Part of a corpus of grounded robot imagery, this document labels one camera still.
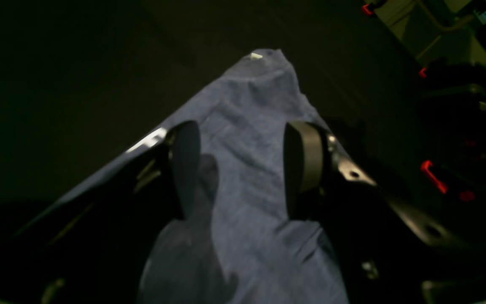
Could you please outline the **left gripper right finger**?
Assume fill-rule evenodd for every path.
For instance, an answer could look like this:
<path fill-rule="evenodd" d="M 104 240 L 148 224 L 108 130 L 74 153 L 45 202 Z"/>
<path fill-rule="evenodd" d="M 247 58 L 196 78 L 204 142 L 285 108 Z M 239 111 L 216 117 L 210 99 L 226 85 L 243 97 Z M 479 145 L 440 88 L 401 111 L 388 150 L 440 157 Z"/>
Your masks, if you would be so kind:
<path fill-rule="evenodd" d="M 290 220 L 317 222 L 351 304 L 486 304 L 486 210 L 444 198 L 438 212 L 386 192 L 327 129 L 288 122 Z"/>

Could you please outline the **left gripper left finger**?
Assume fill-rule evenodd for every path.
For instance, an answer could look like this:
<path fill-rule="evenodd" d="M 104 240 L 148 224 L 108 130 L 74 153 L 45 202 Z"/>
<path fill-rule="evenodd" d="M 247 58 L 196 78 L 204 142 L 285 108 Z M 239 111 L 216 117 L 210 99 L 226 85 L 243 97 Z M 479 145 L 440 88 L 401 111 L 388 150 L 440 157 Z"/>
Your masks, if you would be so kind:
<path fill-rule="evenodd" d="M 56 206 L 24 232 L 40 247 L 39 304 L 135 304 L 154 243 L 166 225 L 184 219 L 201 152 L 197 122 L 117 169 L 108 180 Z"/>

